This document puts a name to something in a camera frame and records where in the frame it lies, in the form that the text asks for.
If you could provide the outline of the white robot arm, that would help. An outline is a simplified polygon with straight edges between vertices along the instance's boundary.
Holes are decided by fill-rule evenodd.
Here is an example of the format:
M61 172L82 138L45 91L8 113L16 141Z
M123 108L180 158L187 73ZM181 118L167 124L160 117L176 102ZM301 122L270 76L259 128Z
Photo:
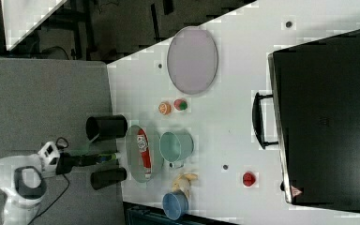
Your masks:
M97 155L37 153L0 158L0 190L6 194L3 225L30 225L39 215L46 178L70 173L73 167L91 166Z

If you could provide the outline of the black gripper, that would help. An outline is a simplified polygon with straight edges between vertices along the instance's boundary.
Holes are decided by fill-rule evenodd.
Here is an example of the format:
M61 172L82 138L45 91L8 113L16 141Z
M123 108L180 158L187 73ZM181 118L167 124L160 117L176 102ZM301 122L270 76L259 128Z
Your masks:
M89 156L72 156L68 153L62 153L60 155L55 174L70 173L73 167L86 167L95 165L97 163L97 155Z

